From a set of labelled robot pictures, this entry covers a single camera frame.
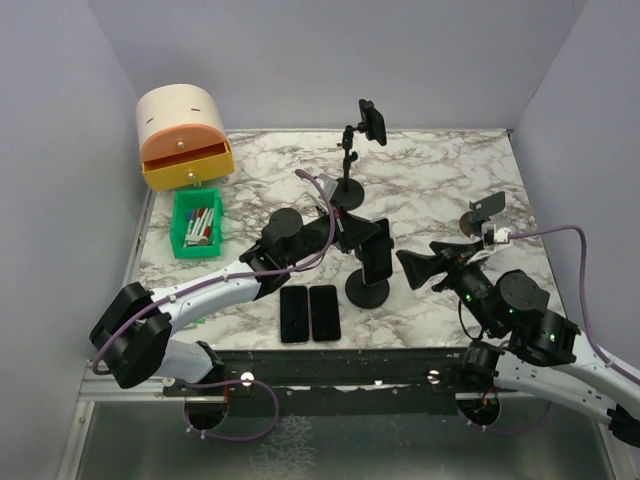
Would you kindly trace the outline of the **brown round base phone stand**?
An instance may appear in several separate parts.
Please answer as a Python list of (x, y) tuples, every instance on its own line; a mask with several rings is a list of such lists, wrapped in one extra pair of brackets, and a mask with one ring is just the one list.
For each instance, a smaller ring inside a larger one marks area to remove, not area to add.
[(476, 202), (470, 202), (468, 210), (460, 217), (459, 227), (466, 237), (482, 235), (482, 225), (502, 212), (506, 206), (504, 191), (498, 191)]

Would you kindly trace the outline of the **short black phone stand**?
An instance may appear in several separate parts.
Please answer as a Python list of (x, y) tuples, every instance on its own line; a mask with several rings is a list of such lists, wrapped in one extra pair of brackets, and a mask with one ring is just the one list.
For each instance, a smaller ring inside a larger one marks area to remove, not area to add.
[(362, 309), (375, 309), (382, 306), (390, 294), (389, 278), (375, 285), (366, 285), (363, 280), (361, 263), (361, 246), (356, 249), (356, 258), (360, 268), (352, 272), (345, 283), (345, 293), (348, 300)]

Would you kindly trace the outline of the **black phone with pink edge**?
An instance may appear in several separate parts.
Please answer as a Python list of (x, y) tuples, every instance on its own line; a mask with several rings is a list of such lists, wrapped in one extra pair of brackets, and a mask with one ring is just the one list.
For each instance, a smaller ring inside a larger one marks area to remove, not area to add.
[(309, 289), (311, 332), (316, 342), (341, 339), (341, 324), (337, 289), (334, 285), (313, 286)]

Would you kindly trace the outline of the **black phone with white edge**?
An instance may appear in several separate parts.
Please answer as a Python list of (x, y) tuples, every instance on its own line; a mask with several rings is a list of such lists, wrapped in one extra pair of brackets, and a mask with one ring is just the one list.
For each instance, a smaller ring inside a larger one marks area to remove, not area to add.
[(305, 286), (280, 289), (280, 339), (283, 344), (309, 340), (309, 298)]

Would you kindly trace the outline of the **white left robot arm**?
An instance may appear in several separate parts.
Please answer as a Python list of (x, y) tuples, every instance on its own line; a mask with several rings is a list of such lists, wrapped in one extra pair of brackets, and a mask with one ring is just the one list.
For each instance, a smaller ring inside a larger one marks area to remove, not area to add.
[(292, 273), (312, 268), (330, 247), (350, 253), (380, 233), (378, 223), (333, 203), (304, 170), (296, 175), (315, 186), (325, 206), (305, 223), (292, 208), (273, 212), (259, 239), (228, 266), (180, 285), (146, 289), (123, 286), (89, 334), (96, 350), (92, 371), (129, 389), (153, 376), (183, 380), (206, 395), (220, 385), (222, 363), (204, 342), (174, 340), (194, 321), (276, 292)]

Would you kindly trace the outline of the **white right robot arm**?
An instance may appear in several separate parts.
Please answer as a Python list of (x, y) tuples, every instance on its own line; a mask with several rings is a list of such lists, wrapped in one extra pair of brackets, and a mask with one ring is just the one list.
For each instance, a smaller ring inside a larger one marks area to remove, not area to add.
[(481, 243), (434, 241), (431, 254), (399, 250), (411, 289), (440, 276), (435, 292), (453, 291), (484, 330), (459, 367), (469, 390), (486, 386), (529, 393), (605, 425), (618, 440), (639, 444), (639, 387), (589, 343), (585, 331), (552, 311), (549, 294), (524, 271), (491, 281)]

